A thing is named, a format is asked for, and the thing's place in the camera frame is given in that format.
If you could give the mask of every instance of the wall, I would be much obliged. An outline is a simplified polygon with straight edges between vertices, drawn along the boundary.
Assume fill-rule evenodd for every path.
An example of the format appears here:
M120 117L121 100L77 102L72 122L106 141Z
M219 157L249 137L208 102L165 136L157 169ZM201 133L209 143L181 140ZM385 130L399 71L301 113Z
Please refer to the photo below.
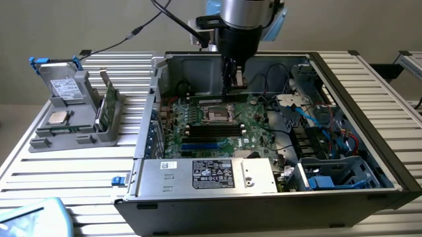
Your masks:
M181 20L204 13L204 0L173 0ZM391 62L396 51L422 50L420 0L287 0L281 35L261 50L357 50L371 62ZM81 49L118 42L156 13L148 0L2 0L0 2L0 103L41 104L48 90L29 56L68 58ZM165 16L116 48L118 51L196 50L188 33ZM407 97L416 99L416 81Z

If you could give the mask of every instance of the slatted white platform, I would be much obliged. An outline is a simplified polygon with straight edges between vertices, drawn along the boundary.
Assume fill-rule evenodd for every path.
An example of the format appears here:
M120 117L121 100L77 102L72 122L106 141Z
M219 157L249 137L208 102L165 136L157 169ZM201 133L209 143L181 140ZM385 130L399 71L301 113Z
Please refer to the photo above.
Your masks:
M320 55L407 169L422 183L420 125L357 57L347 52L321 52ZM46 104L0 168L0 213L54 196L66 205L76 236L136 236L110 205L109 193L122 194L125 188L112 190L109 181L114 175L132 168L130 157L150 79L150 58L152 53L130 52L102 53L86 60L84 68L90 71L90 82L100 92L104 92L104 84L97 70L106 67L114 87L128 96L117 146L28 153L28 140L49 106ZM349 229L237 234L245 237L384 235L422 236L422 198L399 210L377 212Z

